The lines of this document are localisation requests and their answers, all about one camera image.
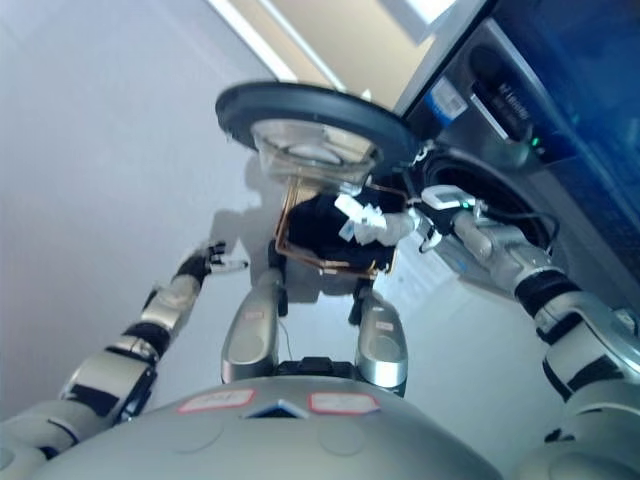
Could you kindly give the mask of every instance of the cable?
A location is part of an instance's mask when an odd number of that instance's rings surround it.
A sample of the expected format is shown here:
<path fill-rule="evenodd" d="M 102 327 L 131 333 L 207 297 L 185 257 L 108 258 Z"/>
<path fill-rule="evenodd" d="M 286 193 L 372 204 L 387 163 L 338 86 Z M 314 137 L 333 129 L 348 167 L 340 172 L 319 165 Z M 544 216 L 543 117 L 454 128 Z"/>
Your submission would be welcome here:
<path fill-rule="evenodd" d="M 494 207 L 488 207 L 485 213 L 488 217 L 492 217 L 495 220 L 526 220 L 532 218 L 546 218 L 547 220 L 549 220 L 553 224 L 553 229 L 551 230 L 549 242 L 547 243 L 547 247 L 545 248 L 545 252 L 547 253 L 547 255 L 551 253 L 553 244 L 558 239 L 558 235 L 560 234 L 560 221 L 555 215 L 547 212 L 508 213 L 503 212 L 502 210 L 498 210 Z"/>
<path fill-rule="evenodd" d="M 280 328 L 282 328 L 284 336 L 287 340 L 287 351 L 289 352 L 289 360 L 293 360 L 293 355 L 291 354 L 291 343 L 289 342 L 289 331 L 287 330 L 287 327 L 285 327 L 282 320 L 278 319 L 278 323 L 280 324 Z"/>

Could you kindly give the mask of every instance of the gray floor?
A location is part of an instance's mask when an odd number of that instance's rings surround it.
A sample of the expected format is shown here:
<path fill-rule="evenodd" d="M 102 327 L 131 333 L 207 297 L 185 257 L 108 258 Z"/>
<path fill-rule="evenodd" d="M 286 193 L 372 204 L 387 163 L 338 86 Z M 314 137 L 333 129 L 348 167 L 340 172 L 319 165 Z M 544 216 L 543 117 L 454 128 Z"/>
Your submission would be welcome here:
<path fill-rule="evenodd" d="M 0 3 L 4 417 L 55 396 L 210 234 L 252 269 L 206 284 L 152 406 L 218 382 L 224 333 L 264 267 L 282 188 L 226 141 L 213 102 L 230 84 L 267 77 L 199 0 Z M 379 284 L 409 338 L 407 400 L 508 472 L 560 415 L 544 347 L 517 305 L 461 284 L 414 247 L 402 245 Z M 350 300 L 318 280 L 292 277 L 293 354 L 351 359 Z"/>

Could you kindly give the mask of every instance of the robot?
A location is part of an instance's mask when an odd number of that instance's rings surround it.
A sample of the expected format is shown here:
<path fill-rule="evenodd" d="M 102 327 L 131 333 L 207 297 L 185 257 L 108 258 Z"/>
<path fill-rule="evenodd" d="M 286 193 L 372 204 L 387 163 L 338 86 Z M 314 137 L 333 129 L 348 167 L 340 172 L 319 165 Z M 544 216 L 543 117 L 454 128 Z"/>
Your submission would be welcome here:
<path fill-rule="evenodd" d="M 416 157 L 428 159 L 424 150 Z M 582 291 L 481 199 L 436 185 L 413 206 L 429 246 L 455 236 L 549 344 L 543 367 L 567 400 L 565 420 L 517 478 L 639 479 L 637 326 Z M 287 297 L 285 262 L 273 245 L 269 268 L 228 330 L 222 385 L 141 415 L 156 366 L 206 277 L 246 266 L 226 259 L 224 243 L 196 249 L 168 286 L 152 290 L 139 320 L 80 365 L 59 399 L 2 424 L 0 478 L 501 478 L 402 399 L 409 358 L 402 323 L 370 284 L 354 293 L 353 363 L 279 363 Z"/>

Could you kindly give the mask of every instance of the black cloth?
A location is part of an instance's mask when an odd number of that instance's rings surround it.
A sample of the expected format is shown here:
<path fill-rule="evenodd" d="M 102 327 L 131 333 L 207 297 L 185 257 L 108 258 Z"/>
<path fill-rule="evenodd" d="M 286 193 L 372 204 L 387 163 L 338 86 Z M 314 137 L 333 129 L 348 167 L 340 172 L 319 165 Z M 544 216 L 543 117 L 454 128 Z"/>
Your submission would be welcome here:
<path fill-rule="evenodd" d="M 385 270 L 393 261 L 395 247 L 385 247 L 378 241 L 360 245 L 355 238 L 347 242 L 338 235 L 348 217 L 336 208 L 335 195 L 319 194 L 299 203 L 288 215 L 289 242 L 311 250 L 319 258 L 348 262 L 350 267 L 366 270 L 375 263 L 377 270 Z M 404 211 L 405 199 L 397 194 L 365 187 L 354 197 L 361 205 L 380 207 L 383 213 Z"/>

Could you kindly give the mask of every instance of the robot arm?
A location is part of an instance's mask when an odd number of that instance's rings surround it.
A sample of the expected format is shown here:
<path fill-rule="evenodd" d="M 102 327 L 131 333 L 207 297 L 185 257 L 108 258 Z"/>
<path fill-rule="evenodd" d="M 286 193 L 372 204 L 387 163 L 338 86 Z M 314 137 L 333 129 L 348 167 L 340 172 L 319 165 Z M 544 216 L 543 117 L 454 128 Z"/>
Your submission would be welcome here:
<path fill-rule="evenodd" d="M 490 208 L 457 187 L 422 193 L 422 212 L 442 235 L 455 235 L 496 285 L 520 302 L 550 348 L 543 363 L 567 400 L 598 380 L 638 383 L 640 341 L 608 306 L 582 291 L 519 228 L 484 215 Z"/>
<path fill-rule="evenodd" d="M 248 265 L 224 263 L 224 248 L 218 243 L 191 254 L 167 287 L 152 290 L 140 320 L 80 365 L 60 399 L 3 422 L 3 479 L 27 478 L 50 458 L 142 411 L 155 367 L 188 321 L 205 277 Z"/>
<path fill-rule="evenodd" d="M 582 291 L 517 227 L 485 217 L 480 200 L 447 186 L 426 189 L 422 199 L 433 228 L 455 235 L 549 344 L 543 369 L 567 401 L 565 418 L 517 478 L 640 478 L 633 448 L 640 442 L 637 325 Z"/>

